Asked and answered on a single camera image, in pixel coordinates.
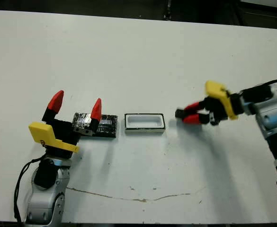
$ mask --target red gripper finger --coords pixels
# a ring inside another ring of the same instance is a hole
[[[100,121],[101,119],[101,99],[99,98],[93,106],[91,118]]]
[[[201,124],[198,113],[189,115],[185,117],[182,121],[187,124]]]
[[[188,105],[185,110],[191,110],[191,111],[197,111],[202,110],[204,107],[200,105],[200,102],[193,103],[191,105]]]
[[[48,109],[58,113],[63,103],[63,90],[57,92],[48,104]]]

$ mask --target yellow bracket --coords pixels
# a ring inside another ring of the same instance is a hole
[[[41,143],[45,146],[51,146],[77,153],[79,147],[65,143],[55,138],[54,131],[51,125],[40,122],[33,122],[29,125],[29,130],[36,143]]]
[[[238,119],[238,116],[233,111],[230,98],[227,95],[225,85],[208,80],[206,82],[206,94],[211,98],[219,99],[223,104],[224,109],[231,120]]]

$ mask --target white tabletop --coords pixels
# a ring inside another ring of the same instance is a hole
[[[63,222],[277,222],[274,159],[254,117],[175,120],[208,79],[234,92],[277,79],[277,30],[0,11],[0,220],[14,221],[19,172],[45,151],[28,125],[63,89],[58,119],[98,97],[118,115],[116,139],[80,140],[68,187],[86,193],[66,190]],[[166,131],[125,135],[125,113],[162,113]],[[21,182],[23,218],[36,166]]]

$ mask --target crack line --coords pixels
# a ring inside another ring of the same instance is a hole
[[[204,188],[206,188],[206,187],[203,187],[203,188],[199,189],[194,194],[200,192]],[[89,191],[83,191],[83,190],[79,190],[79,189],[76,189],[76,188],[69,188],[69,187],[67,187],[67,189],[72,190],[72,191],[76,191],[76,192],[83,192],[83,193],[87,193],[87,194],[91,194],[91,195],[97,195],[97,196],[101,196],[101,197],[106,197],[106,198],[110,198],[110,199],[114,199],[114,200],[126,200],[126,201],[136,201],[136,202],[158,201],[158,200],[162,200],[162,199],[165,199],[165,198],[168,198],[168,197],[176,197],[176,196],[190,195],[191,194],[191,193],[181,193],[181,194],[166,195],[166,196],[163,196],[163,197],[159,197],[157,199],[126,199],[126,198],[119,198],[119,197],[113,197],[113,196],[98,194],[98,193],[89,192]]]

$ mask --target dark background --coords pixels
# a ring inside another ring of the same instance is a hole
[[[239,0],[0,0],[0,10],[277,28],[277,8]]]

